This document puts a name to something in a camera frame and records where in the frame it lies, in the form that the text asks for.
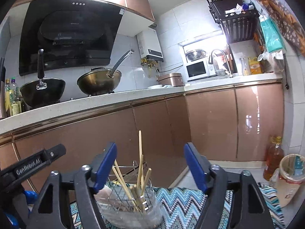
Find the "blue white gloved left hand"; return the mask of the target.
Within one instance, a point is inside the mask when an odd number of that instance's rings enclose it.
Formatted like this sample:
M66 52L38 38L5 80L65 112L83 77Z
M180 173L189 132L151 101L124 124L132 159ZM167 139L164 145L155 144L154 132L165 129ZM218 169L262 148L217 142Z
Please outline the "blue white gloved left hand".
M26 228L37 198L38 193L24 190L8 199L4 214L10 222L11 228Z

